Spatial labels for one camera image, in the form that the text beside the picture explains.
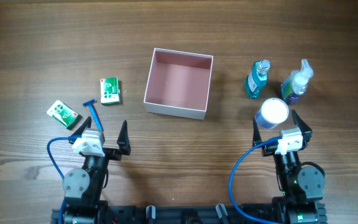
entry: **white lid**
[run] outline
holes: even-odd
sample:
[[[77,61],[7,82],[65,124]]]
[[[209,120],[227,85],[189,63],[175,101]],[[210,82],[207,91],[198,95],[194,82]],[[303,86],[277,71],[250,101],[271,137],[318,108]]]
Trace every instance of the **white lid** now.
[[[287,104],[281,99],[270,98],[262,104],[260,113],[267,122],[280,124],[288,118],[290,110],[288,109]]]
[[[302,68],[301,70],[295,74],[294,82],[299,85],[303,86],[308,84],[309,79],[313,76],[313,69],[311,69],[307,59],[302,59]]]

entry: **wood grain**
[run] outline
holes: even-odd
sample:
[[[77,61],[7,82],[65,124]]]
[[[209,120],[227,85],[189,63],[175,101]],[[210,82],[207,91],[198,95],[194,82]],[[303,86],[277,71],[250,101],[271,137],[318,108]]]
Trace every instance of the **wood grain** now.
[[[155,47],[214,55],[204,121],[146,113]],[[262,58],[272,63],[269,84],[250,100],[243,82]],[[228,177],[251,147],[253,115],[303,58],[314,77],[291,108],[314,133],[300,158],[326,170],[329,222],[358,223],[358,1],[0,4],[0,223],[49,223],[63,190],[45,147],[72,131],[45,112],[62,100],[89,116],[81,104],[99,98],[100,78],[115,76],[122,104],[95,106],[108,146],[128,120],[132,154],[110,162],[103,198],[111,205],[230,204]],[[66,142],[52,148],[63,173],[82,165]],[[280,195],[273,159],[251,154],[234,193],[240,203]]]

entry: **white cylindrical container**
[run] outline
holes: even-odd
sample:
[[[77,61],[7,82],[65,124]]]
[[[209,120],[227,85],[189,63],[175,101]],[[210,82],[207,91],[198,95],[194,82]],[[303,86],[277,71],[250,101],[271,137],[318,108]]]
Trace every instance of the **white cylindrical container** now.
[[[284,122],[289,114],[290,110],[284,101],[278,98],[270,98],[262,104],[255,115],[255,119],[261,127],[272,129]]]

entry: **wooden tabletop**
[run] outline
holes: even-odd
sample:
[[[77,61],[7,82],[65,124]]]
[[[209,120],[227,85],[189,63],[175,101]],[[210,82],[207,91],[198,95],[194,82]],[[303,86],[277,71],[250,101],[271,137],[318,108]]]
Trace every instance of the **wooden tabletop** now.
[[[205,120],[147,113],[155,47],[214,56]],[[307,58],[314,77],[291,106],[313,129],[301,161],[326,171],[329,223],[358,223],[358,1],[133,1],[0,5],[0,223],[49,223],[63,199],[46,144],[71,131],[46,114],[61,100],[84,117],[99,79],[118,77],[122,103],[95,107],[113,147],[128,121],[131,156],[110,162],[110,205],[230,205],[229,174],[251,147],[252,117]],[[248,99],[244,80],[268,59],[267,87]],[[281,127],[292,124],[291,117]],[[263,130],[267,139],[278,134]],[[63,173],[83,158],[52,145]],[[272,157],[253,152],[234,181],[239,203],[269,203]]]

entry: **bottle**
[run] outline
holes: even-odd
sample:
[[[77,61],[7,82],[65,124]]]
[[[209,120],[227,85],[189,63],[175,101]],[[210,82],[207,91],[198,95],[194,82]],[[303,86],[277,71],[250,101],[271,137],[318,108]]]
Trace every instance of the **bottle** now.
[[[281,84],[284,102],[293,105],[301,95],[304,95],[312,76],[313,69],[311,69],[307,59],[303,59],[301,70],[292,71],[290,76]]]
[[[259,97],[260,90],[267,84],[267,72],[269,69],[270,62],[268,60],[254,63],[251,72],[244,82],[249,98],[255,99]]]

